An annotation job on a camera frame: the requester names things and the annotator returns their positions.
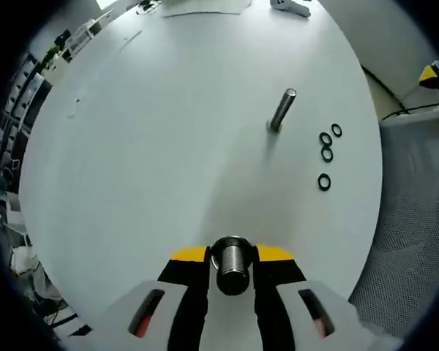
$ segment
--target held metal part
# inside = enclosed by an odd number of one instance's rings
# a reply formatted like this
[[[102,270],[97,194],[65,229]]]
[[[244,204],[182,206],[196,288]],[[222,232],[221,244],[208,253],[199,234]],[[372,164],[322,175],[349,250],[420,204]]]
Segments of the held metal part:
[[[296,98],[296,90],[292,88],[286,89],[283,94],[281,101],[279,102],[278,108],[273,116],[273,119],[267,122],[267,128],[270,132],[279,133],[281,130],[281,123],[283,118],[286,116],[286,113],[290,109],[290,106],[293,104],[294,99]]]
[[[249,266],[253,248],[249,241],[238,236],[219,239],[211,247],[211,261],[218,269],[217,285],[226,295],[242,294],[249,287]]]

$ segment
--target floor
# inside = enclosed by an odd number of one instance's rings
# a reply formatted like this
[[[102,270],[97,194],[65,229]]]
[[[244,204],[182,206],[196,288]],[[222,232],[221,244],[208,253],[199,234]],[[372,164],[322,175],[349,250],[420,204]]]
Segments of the floor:
[[[391,97],[387,92],[372,79],[369,75],[366,75],[367,83],[372,94],[372,100],[374,101],[375,112],[378,115],[379,121],[385,116],[395,111],[400,110],[400,106],[396,99]]]

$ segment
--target paper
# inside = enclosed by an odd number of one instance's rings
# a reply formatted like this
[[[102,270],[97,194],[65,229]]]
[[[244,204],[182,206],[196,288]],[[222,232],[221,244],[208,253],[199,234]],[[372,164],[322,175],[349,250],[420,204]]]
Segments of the paper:
[[[11,269],[18,275],[34,270],[37,258],[32,254],[31,246],[19,246],[12,249]]]
[[[164,0],[161,9],[163,17],[199,12],[240,15],[251,3],[252,0]]]

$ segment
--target black o-ring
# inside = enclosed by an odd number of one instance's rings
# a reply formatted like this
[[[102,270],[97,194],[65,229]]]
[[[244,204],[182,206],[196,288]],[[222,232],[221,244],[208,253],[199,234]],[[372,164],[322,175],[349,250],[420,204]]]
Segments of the black o-ring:
[[[329,133],[325,133],[325,132],[321,132],[319,134],[319,140],[322,144],[324,144],[325,146],[331,146],[331,144],[333,143],[333,140],[331,139],[331,136]]]
[[[343,134],[342,127],[340,127],[340,126],[339,126],[338,124],[336,124],[336,123],[333,123],[333,124],[331,125],[331,131],[334,133],[334,135],[335,135],[336,137],[341,137],[342,134]]]
[[[326,179],[329,182],[329,184],[327,186],[322,185],[322,179]],[[329,175],[327,173],[321,173],[319,178],[317,179],[317,184],[319,186],[319,189],[322,190],[323,192],[329,190],[331,185]]]
[[[325,157],[324,151],[330,151],[330,157]],[[322,149],[320,150],[320,155],[322,156],[323,161],[326,163],[330,163],[334,159],[334,152],[331,150],[330,146],[324,145],[322,146]]]

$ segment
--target round white table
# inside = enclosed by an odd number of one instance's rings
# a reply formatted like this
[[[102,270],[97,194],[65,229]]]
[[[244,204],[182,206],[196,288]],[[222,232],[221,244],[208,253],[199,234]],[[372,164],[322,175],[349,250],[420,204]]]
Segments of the round white table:
[[[132,10],[53,87],[20,203],[35,252],[85,322],[156,279],[177,249],[226,235],[287,249],[308,279],[349,297],[378,219],[378,120],[348,41],[308,6],[309,20],[267,0],[241,15]],[[271,135],[286,88],[297,97]],[[343,135],[325,163],[318,136],[332,123]]]

